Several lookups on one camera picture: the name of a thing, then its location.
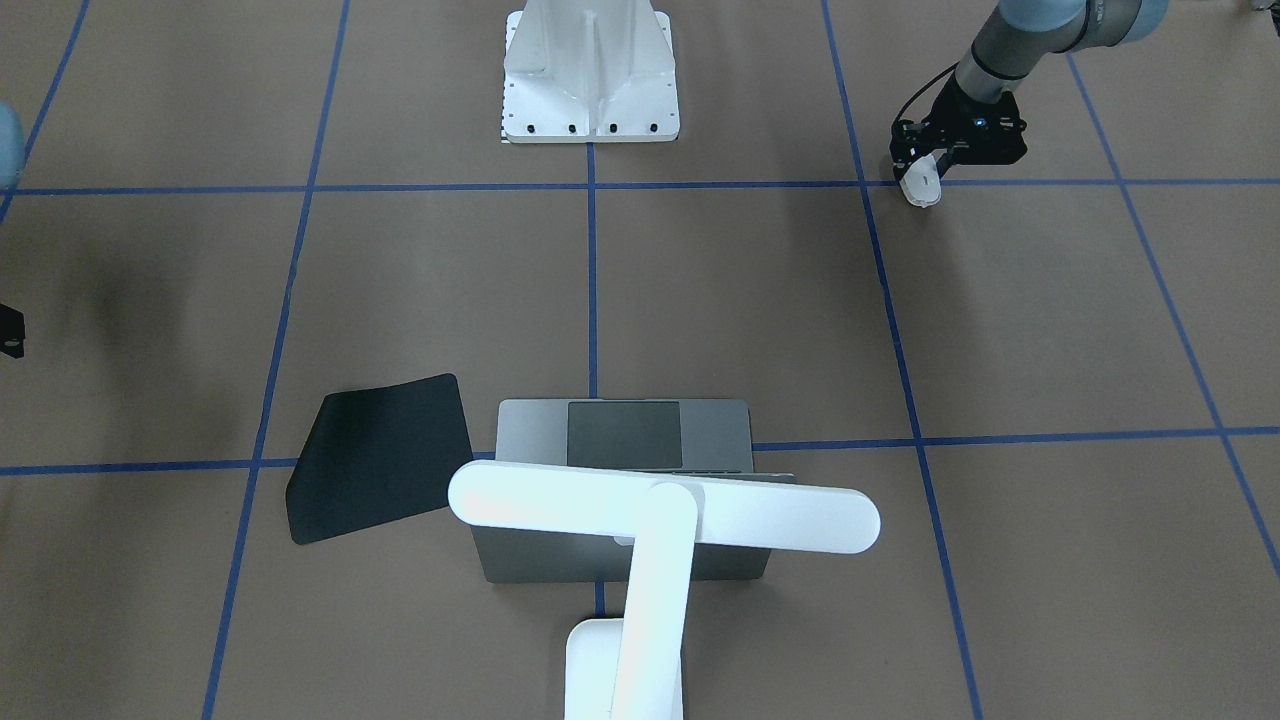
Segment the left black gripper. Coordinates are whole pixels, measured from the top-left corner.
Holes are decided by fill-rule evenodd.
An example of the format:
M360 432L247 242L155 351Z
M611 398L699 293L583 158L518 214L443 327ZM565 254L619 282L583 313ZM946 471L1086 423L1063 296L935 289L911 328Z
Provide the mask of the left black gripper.
M1006 167L1027 154L1027 123L1007 90L995 102L979 102L952 76L933 102L931 127L940 146L918 159L923 183L940 183L952 165Z

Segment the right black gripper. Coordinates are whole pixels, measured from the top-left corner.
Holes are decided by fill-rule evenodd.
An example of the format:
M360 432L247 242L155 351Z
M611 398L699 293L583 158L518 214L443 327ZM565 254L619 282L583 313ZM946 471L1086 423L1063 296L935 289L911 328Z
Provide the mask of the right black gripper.
M0 305L1 352L9 357L26 355L26 316L5 304Z

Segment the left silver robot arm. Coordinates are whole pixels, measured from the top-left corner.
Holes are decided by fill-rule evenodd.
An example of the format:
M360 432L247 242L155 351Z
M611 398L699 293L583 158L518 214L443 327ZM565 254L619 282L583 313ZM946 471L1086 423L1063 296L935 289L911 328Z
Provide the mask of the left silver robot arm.
M896 181L931 156L954 165L1006 167L1027 154L1015 92L1039 60L1114 47L1152 35L1167 1L1000 1L945 81L923 120L896 117L890 151Z

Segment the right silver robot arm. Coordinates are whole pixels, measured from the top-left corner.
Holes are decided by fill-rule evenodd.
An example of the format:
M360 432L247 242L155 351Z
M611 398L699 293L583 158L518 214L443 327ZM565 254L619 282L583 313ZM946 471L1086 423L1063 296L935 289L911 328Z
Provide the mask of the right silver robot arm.
M1 102L1 196L13 190L26 164L26 136L17 111ZM19 310L1 305L1 351L9 357L26 355L26 318Z

